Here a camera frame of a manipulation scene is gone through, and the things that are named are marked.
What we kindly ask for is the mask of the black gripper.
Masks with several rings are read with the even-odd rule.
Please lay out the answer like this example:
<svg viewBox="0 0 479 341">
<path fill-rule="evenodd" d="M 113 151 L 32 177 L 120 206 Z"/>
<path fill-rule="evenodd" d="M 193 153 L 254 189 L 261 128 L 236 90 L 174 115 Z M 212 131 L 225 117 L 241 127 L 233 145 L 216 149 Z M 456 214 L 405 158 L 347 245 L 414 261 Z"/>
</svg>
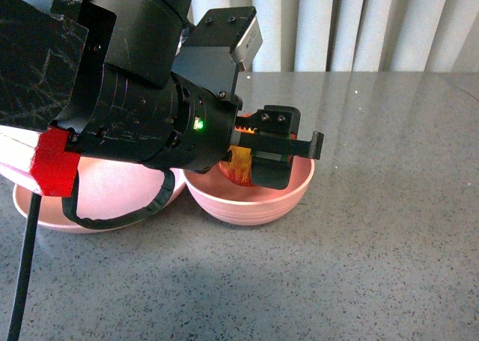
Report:
<svg viewBox="0 0 479 341">
<path fill-rule="evenodd" d="M 298 138 L 301 112 L 283 105 L 265 105 L 253 114 L 241 114 L 242 101 L 237 95 L 221 99 L 213 93 L 181 78 L 174 77 L 177 114 L 171 133 L 161 142 L 159 151 L 144 161 L 149 168 L 180 168 L 206 173 L 228 156 L 234 142 L 234 127 L 241 132 L 258 132 L 291 141 L 293 157 L 253 151 L 253 185 L 283 190 L 288 187 L 296 157 L 319 159 L 324 135 L 315 131 L 308 141 Z"/>
</svg>

